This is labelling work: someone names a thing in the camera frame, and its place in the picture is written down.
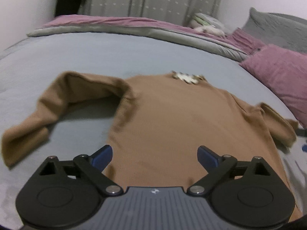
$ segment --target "gray pillow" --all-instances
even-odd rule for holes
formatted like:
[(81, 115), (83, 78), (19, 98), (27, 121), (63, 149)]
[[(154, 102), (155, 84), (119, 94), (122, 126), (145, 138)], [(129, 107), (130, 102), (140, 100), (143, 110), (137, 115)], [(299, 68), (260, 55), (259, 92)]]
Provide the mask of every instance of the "gray pillow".
[(242, 28), (265, 44), (274, 44), (292, 51), (307, 53), (307, 25), (270, 13), (250, 9)]
[(287, 18), (287, 19), (293, 20), (295, 22), (299, 22), (299, 23), (302, 23), (304, 25), (307, 25), (307, 20), (296, 17), (296, 16), (291, 16), (291, 15), (286, 15), (286, 14), (278, 14), (278, 13), (270, 13), (270, 14), (276, 15), (276, 16), (279, 16), (279, 17), (283, 17), (283, 18)]

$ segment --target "pink blanket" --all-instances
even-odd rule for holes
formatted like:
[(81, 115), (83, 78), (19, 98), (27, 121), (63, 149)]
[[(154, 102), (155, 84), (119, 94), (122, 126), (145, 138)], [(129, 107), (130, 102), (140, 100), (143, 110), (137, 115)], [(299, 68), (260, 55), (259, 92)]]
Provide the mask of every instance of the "pink blanket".
[(247, 33), (240, 32), (236, 33), (235, 37), (218, 37), (215, 35), (207, 33), (199, 33), (192, 28), (182, 27), (168, 22), (157, 21), (144, 17), (100, 17), (100, 16), (84, 16), (84, 15), (68, 15), (68, 16), (58, 16), (53, 21), (43, 25), (43, 27), (56, 27), (64, 25), (116, 25), (116, 26), (125, 26), (125, 27), (157, 27), (170, 29), (178, 32), (197, 34), (205, 36), (211, 39), (215, 39), (224, 43), (233, 45), (242, 51), (247, 51), (247, 54), (253, 52), (258, 44), (254, 44), (253, 41), (258, 42), (259, 40), (252, 39), (253, 37)]

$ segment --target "white wall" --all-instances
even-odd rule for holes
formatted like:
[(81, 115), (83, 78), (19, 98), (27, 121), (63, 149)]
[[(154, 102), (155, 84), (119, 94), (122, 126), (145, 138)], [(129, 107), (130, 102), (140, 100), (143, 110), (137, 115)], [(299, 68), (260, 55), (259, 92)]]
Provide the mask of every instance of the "white wall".
[(221, 0), (218, 19), (234, 30), (248, 19), (249, 8), (261, 12), (274, 12), (307, 19), (307, 0)]
[(52, 20), (56, 0), (0, 0), (0, 51)]

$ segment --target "pink pillow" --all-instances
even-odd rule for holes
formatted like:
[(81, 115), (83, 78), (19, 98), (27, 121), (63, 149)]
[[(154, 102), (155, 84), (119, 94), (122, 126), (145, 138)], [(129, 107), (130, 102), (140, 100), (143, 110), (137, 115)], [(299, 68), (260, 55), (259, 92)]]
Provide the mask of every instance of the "pink pillow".
[(307, 56), (275, 45), (263, 47), (240, 66), (269, 88), (307, 128)]

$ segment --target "bed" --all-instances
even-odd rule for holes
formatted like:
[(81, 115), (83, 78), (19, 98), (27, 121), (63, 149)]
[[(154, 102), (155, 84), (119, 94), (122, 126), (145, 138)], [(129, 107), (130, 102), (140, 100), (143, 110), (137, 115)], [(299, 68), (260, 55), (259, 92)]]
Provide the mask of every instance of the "bed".
[[(51, 22), (1, 53), (0, 134), (32, 113), (38, 97), (66, 70), (120, 78), (172, 70), (203, 74), (213, 86), (252, 105), (265, 102), (284, 118), (295, 120), (276, 95), (238, 65), (249, 54), (236, 43), (178, 26), (146, 20), (139, 23), (128, 27), (123, 21), (90, 25), (80, 21), (72, 24), (71, 20)], [(15, 209), (16, 195), (47, 156), (70, 160), (105, 144), (118, 104), (119, 99), (114, 97), (77, 104), (57, 124), (49, 126), (50, 140), (11, 170), (0, 161), (0, 225), (11, 229), (22, 225)], [(304, 143), (304, 138), (297, 138), (291, 149), (278, 148), (297, 205), (306, 214)]]

